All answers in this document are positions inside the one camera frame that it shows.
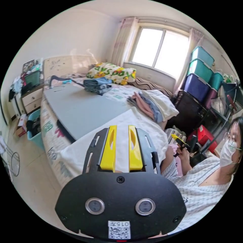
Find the screw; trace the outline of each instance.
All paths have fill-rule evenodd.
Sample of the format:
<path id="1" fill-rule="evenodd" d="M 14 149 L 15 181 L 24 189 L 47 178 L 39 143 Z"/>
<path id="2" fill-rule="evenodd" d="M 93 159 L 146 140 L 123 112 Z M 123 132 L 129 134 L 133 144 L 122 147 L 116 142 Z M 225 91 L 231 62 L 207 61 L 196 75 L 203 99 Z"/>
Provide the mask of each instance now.
<path id="1" fill-rule="evenodd" d="M 67 217 L 66 217 L 66 216 L 61 216 L 61 219 L 62 219 L 63 221 L 66 221 L 66 220 L 67 220 Z"/>
<path id="2" fill-rule="evenodd" d="M 123 176 L 119 176 L 119 177 L 117 177 L 116 181 L 117 181 L 118 183 L 123 183 L 123 182 L 125 181 L 125 179 L 124 179 Z"/>
<path id="3" fill-rule="evenodd" d="M 177 216 L 173 219 L 173 223 L 176 224 L 179 222 L 179 220 L 180 220 L 180 216 Z"/>

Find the camera lens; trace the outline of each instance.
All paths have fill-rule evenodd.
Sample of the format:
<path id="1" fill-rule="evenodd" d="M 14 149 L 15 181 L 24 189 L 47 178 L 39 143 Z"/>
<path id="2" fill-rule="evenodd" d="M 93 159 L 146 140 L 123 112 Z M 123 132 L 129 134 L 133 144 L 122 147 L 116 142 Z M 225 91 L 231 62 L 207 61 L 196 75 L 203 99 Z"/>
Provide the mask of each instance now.
<path id="1" fill-rule="evenodd" d="M 142 216 L 150 215 L 155 210 L 155 203 L 149 198 L 141 199 L 137 202 L 135 210 Z"/>
<path id="2" fill-rule="evenodd" d="M 98 198 L 90 198 L 85 203 L 86 210 L 91 214 L 101 214 L 105 210 L 105 204 Z"/>

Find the drawer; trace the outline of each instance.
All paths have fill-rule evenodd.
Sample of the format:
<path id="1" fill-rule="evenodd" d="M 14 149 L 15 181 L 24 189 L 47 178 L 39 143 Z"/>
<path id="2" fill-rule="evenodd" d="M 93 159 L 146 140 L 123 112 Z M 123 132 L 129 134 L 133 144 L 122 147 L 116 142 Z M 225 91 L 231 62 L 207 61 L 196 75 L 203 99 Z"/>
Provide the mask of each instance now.
<path id="1" fill-rule="evenodd" d="M 43 92 L 43 88 L 38 89 L 38 90 L 28 94 L 27 96 L 23 97 L 22 100 L 23 100 L 24 106 L 27 106 L 28 104 L 30 104 L 38 99 L 41 99 L 42 92 Z"/>
<path id="2" fill-rule="evenodd" d="M 40 106 L 41 106 L 41 99 L 38 99 L 38 100 L 28 104 L 25 107 L 25 110 L 26 110 L 27 114 L 29 114 L 30 112 L 32 112 L 33 110 L 35 110 L 36 108 L 38 108 Z"/>

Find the bedsheet pattern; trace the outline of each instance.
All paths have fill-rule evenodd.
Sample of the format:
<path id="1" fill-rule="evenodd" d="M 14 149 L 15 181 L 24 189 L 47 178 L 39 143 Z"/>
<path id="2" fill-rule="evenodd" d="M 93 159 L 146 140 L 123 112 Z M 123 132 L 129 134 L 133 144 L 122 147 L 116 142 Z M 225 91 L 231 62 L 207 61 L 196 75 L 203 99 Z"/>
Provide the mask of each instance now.
<path id="1" fill-rule="evenodd" d="M 80 86 L 80 84 L 83 84 L 84 79 L 87 78 L 75 78 L 73 80 L 76 83 L 72 82 L 72 84 L 70 85 Z M 57 82 L 56 80 L 52 82 L 52 86 L 58 85 L 61 85 L 61 82 Z M 138 91 L 140 91 L 140 89 L 132 87 L 130 85 L 121 86 L 117 84 L 112 84 L 112 89 L 109 92 L 105 93 L 104 96 L 111 100 L 116 99 L 120 102 L 127 103 L 127 97 L 133 95 L 134 92 Z M 61 185 L 61 187 L 64 187 L 71 179 L 73 179 L 73 175 L 69 172 L 64 163 L 62 163 L 61 161 L 57 161 L 56 152 L 63 150 L 71 143 L 66 139 L 66 137 L 62 134 L 62 132 L 56 125 L 57 117 L 49 106 L 45 95 L 43 95 L 42 97 L 40 121 L 42 140 L 45 147 L 46 155 L 49 160 L 49 164 L 59 184 Z"/>

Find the black hair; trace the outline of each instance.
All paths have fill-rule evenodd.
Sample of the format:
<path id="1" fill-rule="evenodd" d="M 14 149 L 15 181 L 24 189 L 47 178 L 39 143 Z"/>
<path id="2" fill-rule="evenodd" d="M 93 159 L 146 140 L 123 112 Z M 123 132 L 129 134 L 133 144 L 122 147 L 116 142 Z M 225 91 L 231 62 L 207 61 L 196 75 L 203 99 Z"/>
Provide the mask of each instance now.
<path id="1" fill-rule="evenodd" d="M 235 119 L 233 119 L 231 121 L 231 124 L 229 126 L 229 129 L 228 129 L 228 132 L 230 131 L 230 129 L 232 128 L 232 126 L 234 124 L 238 124 L 239 125 L 239 128 L 240 128 L 240 139 L 241 139 L 241 144 L 240 144 L 240 157 L 239 157 L 239 161 L 237 162 L 237 164 L 234 166 L 234 169 L 233 169 L 233 172 L 232 174 L 234 175 L 236 173 L 236 171 L 238 170 L 238 167 L 239 167 L 239 163 L 240 163 L 240 160 L 242 159 L 242 156 L 243 156 L 243 117 L 242 116 L 239 116 L 239 117 L 236 117 Z"/>

